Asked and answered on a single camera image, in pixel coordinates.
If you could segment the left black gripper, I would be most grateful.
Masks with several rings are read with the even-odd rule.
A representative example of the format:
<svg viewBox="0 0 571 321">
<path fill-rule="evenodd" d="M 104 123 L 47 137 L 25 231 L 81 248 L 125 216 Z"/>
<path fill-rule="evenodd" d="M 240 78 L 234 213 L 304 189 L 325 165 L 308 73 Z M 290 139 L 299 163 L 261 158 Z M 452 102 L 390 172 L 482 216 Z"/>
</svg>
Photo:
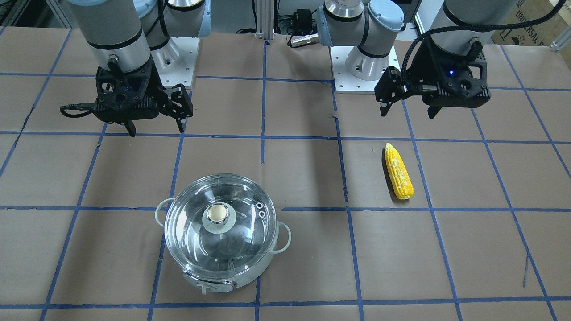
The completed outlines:
<svg viewBox="0 0 571 321">
<path fill-rule="evenodd" d="M 491 99 L 483 44 L 472 40 L 468 53 L 461 56 L 447 53 L 428 39 L 406 71 L 387 67 L 374 93 L 381 117 L 387 116 L 393 103 L 412 96 L 420 96 L 429 106 L 430 119 L 443 107 L 478 108 Z"/>
</svg>

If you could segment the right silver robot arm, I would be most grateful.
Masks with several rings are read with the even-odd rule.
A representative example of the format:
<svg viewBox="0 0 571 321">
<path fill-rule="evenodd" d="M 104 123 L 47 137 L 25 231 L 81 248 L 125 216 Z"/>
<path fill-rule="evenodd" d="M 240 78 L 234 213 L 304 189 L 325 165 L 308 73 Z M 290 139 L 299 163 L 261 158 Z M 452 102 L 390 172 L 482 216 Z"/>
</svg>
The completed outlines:
<svg viewBox="0 0 571 321">
<path fill-rule="evenodd" d="M 173 75 L 191 71 L 175 39 L 211 32 L 208 0 L 70 0 L 70 10 L 98 63 L 94 102 L 61 106 L 68 118 L 90 114 L 124 126 L 135 120 L 173 118 L 178 130 L 193 115 L 188 83 Z"/>
</svg>

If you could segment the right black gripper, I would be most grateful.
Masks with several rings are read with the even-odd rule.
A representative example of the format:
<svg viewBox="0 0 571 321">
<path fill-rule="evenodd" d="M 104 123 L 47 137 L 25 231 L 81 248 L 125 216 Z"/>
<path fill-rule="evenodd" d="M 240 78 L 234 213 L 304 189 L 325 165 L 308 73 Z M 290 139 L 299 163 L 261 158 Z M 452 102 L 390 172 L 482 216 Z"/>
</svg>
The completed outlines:
<svg viewBox="0 0 571 321">
<path fill-rule="evenodd" d="M 153 60 L 121 78 L 102 67 L 96 72 L 95 115 L 104 122 L 123 123 L 129 136 L 136 136 L 133 120 L 156 118 L 159 114 L 176 120 L 184 133 L 186 118 L 192 117 L 192 102 L 182 84 L 166 89 Z"/>
</svg>

